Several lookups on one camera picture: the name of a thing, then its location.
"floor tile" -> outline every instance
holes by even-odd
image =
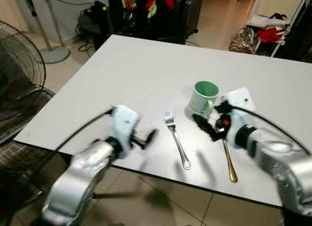
[[[24,33],[24,34],[35,44],[35,46],[39,50],[47,47],[41,35],[36,33]],[[52,47],[59,46],[58,43],[51,40],[49,40],[49,43]]]
[[[44,193],[33,204],[17,212],[17,216],[23,224],[30,225],[34,219],[38,218],[49,189],[66,168],[67,166],[61,157],[55,156],[38,174],[36,182],[39,183]]]
[[[187,40],[204,48],[228,50],[225,43],[246,25],[253,3],[254,0],[203,0],[199,31]]]
[[[146,176],[143,180],[199,220],[203,219],[207,205],[213,195],[207,191],[153,177]]]
[[[86,218],[88,217],[92,211],[93,211],[93,208],[95,207],[95,205],[98,203],[98,199],[91,199],[90,202],[88,203],[88,206],[84,212],[84,216],[83,218]]]
[[[97,184],[95,188],[95,192],[105,193],[122,172],[123,171],[121,169],[117,169],[113,167],[109,168],[106,171],[104,178]]]
[[[83,225],[199,226],[200,221],[137,175],[124,171],[99,200]]]
[[[64,81],[68,81],[79,70],[69,65],[67,62],[58,64],[47,64],[45,87],[50,88]]]
[[[73,66],[76,65],[81,68],[81,66],[89,59],[87,52],[78,51],[78,48],[84,44],[85,42],[77,42],[70,46],[69,59],[71,60],[70,62],[71,64],[73,64]],[[89,49],[88,53],[90,56],[92,56],[92,54],[94,53],[94,48]]]
[[[22,224],[17,216],[14,216],[11,221],[11,226],[24,226],[24,224]]]
[[[52,86],[47,86],[45,85],[46,88],[48,88],[49,90],[53,91],[54,93],[59,92],[60,89],[62,89],[62,87],[68,82],[68,80],[65,80],[61,83],[58,83],[56,85],[52,85]]]
[[[281,211],[214,194],[204,222],[209,226],[277,226]]]

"plaid cushion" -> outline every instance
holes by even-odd
[[[31,118],[51,99],[41,93],[38,99],[23,113],[0,122],[0,140],[28,123]],[[18,144],[14,141],[0,147],[0,170],[12,178],[17,178],[34,167],[48,151]]]

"fork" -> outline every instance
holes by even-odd
[[[180,153],[180,156],[181,156],[181,160],[182,160],[182,164],[183,164],[184,169],[185,170],[191,169],[191,162],[189,161],[188,157],[186,156],[186,154],[182,148],[180,139],[176,133],[176,127],[175,127],[176,123],[174,121],[174,118],[173,118],[171,112],[165,113],[165,122],[166,122],[168,129],[171,131],[172,136],[174,137],[176,146],[177,146],[179,153]]]

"green mug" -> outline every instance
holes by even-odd
[[[194,86],[190,106],[197,113],[208,117],[213,112],[218,94],[219,88],[215,84],[209,81],[199,81]]]

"standing fan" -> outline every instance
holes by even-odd
[[[43,90],[45,66],[22,32],[0,21],[0,122],[26,115]]]
[[[49,40],[43,30],[43,27],[40,23],[40,20],[37,16],[32,0],[26,0],[26,3],[27,3],[29,10],[31,11],[31,15],[34,17],[36,21],[36,24],[39,28],[41,36],[43,37],[43,40],[47,46],[47,49],[40,50],[44,63],[54,64],[54,63],[59,63],[59,62],[64,61],[69,56],[69,53],[70,53],[69,50],[66,47],[56,47],[52,49],[49,43]]]

